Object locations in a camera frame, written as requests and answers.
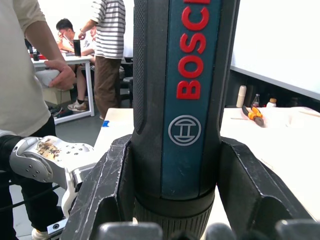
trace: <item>black pants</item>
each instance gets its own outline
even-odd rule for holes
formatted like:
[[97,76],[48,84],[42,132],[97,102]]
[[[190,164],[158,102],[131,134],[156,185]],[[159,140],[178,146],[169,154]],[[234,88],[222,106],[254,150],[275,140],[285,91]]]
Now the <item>black pants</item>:
[[[37,132],[32,134],[32,137],[56,136],[56,127],[54,118],[51,117],[48,122]],[[19,182],[22,188],[21,193],[24,200],[40,194],[52,188],[51,183],[42,183],[30,178],[17,178],[10,172],[0,173],[0,185],[6,185],[11,180],[13,183]],[[46,232],[47,226],[60,221],[63,218],[63,213],[60,207],[57,207],[58,196],[53,191],[25,203],[26,212],[31,222],[32,227],[40,232]],[[0,188],[0,208],[12,205],[12,199],[9,187]],[[16,231],[14,230],[13,210],[0,212],[0,239],[17,240]]]

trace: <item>sitting person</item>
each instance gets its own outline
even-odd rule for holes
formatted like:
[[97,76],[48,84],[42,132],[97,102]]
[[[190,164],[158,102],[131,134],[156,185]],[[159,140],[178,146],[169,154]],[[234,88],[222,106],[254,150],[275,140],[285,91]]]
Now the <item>sitting person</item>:
[[[64,18],[60,20],[56,24],[56,29],[59,31],[59,42],[58,47],[60,50],[68,51],[71,53],[74,53],[74,47],[73,47],[73,39],[75,37],[75,32],[73,30],[72,23]],[[81,44],[81,55],[82,56],[88,56],[92,55],[94,56],[94,40],[96,37],[96,27],[93,27],[90,31],[91,37],[87,37],[84,40],[80,41]],[[91,60],[91,63],[95,63],[95,58],[93,57]],[[77,100],[68,105],[68,109],[73,112],[85,112],[88,110],[88,106],[85,102],[86,100],[86,90],[87,90],[87,81],[84,77],[84,75],[81,73],[83,69],[85,69],[82,65],[73,65],[70,66],[75,74],[76,74],[76,86],[77,86]]]

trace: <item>beige t-shirt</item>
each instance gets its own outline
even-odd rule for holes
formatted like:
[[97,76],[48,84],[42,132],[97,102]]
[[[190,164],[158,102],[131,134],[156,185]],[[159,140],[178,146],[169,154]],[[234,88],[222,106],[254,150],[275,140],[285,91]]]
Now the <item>beige t-shirt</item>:
[[0,129],[29,136],[50,117],[24,32],[45,21],[37,0],[0,0]]

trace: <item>white table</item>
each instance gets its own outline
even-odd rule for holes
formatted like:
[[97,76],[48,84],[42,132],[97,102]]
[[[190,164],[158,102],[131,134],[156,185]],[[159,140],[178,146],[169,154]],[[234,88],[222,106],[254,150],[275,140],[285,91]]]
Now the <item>white table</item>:
[[[92,56],[80,56],[80,57],[65,56],[64,59],[68,65],[85,64],[85,78],[86,78],[86,87],[88,92],[89,111],[74,113],[69,116],[64,116],[61,118],[54,119],[54,122],[56,125],[60,123],[72,121],[75,119],[87,117],[87,116],[93,117],[95,115],[94,96],[92,93],[92,80],[91,80],[91,72],[90,72],[90,60],[92,59]],[[46,60],[39,60],[39,61],[34,61],[33,59],[31,60],[35,68],[46,67],[45,65]]]
[[[320,220],[320,129],[317,127],[320,126],[320,113],[303,107],[263,108],[261,112],[265,128],[246,120],[240,108],[226,108],[220,134],[246,144],[261,162],[281,177],[305,209]],[[134,130],[132,109],[110,108],[105,121],[109,123],[101,128],[94,145],[97,159],[109,149],[114,139]],[[208,226],[214,223],[229,225],[218,188]]]

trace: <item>white wall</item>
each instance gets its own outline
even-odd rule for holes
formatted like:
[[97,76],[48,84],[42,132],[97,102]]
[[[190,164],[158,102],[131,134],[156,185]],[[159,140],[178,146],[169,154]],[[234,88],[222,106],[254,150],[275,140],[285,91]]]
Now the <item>white wall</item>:
[[[91,0],[38,0],[46,21],[54,35],[58,38],[56,24],[63,18],[69,19],[77,32],[90,17]],[[123,0],[125,4],[124,56],[133,55],[134,0]]]
[[320,94],[320,0],[240,0],[232,65]]

